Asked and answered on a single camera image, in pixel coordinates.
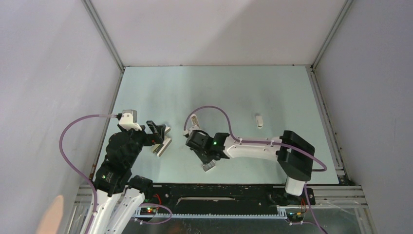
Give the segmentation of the grey staple strip block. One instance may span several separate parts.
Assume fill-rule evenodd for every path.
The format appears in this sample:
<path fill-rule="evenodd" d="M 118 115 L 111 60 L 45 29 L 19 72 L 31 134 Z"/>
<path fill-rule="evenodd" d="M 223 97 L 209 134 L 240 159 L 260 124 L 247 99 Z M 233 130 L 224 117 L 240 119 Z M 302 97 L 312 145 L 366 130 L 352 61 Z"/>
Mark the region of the grey staple strip block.
<path fill-rule="evenodd" d="M 204 165 L 202 166 L 202 169 L 203 169 L 205 172 L 208 172 L 209 170 L 211 170 L 211 169 L 214 168 L 215 166 L 216 166 L 216 163 L 215 163 L 215 161 L 213 160 L 213 161 L 211 161 L 211 162 L 209 162 L 209 163 L 204 164 Z"/>

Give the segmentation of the white small stapler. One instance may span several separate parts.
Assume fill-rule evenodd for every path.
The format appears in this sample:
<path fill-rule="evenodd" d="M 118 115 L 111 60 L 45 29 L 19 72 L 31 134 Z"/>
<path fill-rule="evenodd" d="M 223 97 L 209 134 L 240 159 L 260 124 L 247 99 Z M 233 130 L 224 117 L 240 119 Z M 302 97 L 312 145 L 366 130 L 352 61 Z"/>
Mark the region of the white small stapler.
<path fill-rule="evenodd" d="M 255 115 L 255 120 L 257 128 L 261 129 L 263 127 L 263 117 L 261 115 Z"/>

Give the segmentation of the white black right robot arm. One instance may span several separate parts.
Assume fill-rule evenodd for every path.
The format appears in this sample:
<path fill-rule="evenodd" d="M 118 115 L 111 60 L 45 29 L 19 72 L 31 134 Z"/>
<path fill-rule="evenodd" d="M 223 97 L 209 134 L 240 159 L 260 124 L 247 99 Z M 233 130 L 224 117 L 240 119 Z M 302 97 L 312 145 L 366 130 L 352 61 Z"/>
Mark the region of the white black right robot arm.
<path fill-rule="evenodd" d="M 186 146 L 202 161 L 204 171 L 221 159 L 248 157 L 277 162 L 287 176 L 283 197 L 290 204 L 302 199 L 315 160 L 315 148 L 288 130 L 272 139 L 242 139 L 229 133 L 210 136 L 202 130 L 193 130 L 187 136 Z"/>

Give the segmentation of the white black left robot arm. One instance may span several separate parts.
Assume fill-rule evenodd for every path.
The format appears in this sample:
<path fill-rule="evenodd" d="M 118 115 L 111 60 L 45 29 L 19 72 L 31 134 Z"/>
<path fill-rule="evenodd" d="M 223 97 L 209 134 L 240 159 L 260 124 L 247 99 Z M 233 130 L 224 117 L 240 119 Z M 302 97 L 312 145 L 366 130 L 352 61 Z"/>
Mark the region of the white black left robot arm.
<path fill-rule="evenodd" d="M 95 173 L 93 186 L 96 194 L 81 229 L 82 234 L 120 234 L 132 214 L 142 203 L 152 201 L 154 190 L 152 180 L 132 175 L 131 169 L 143 147 L 168 146 L 166 134 L 170 127 L 146 122 L 119 123 L 119 132 L 109 138 L 105 159 Z"/>

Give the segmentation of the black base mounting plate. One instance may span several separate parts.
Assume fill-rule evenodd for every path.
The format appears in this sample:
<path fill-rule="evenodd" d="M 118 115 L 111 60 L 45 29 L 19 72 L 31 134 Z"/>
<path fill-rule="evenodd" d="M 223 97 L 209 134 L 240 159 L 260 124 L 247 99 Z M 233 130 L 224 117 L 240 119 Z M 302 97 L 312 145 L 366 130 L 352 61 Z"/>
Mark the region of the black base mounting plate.
<path fill-rule="evenodd" d="M 155 183 L 144 202 L 168 207 L 173 215 L 253 216 L 278 215 L 279 209 L 315 205 L 311 188 L 298 196 L 271 184 L 174 184 Z"/>

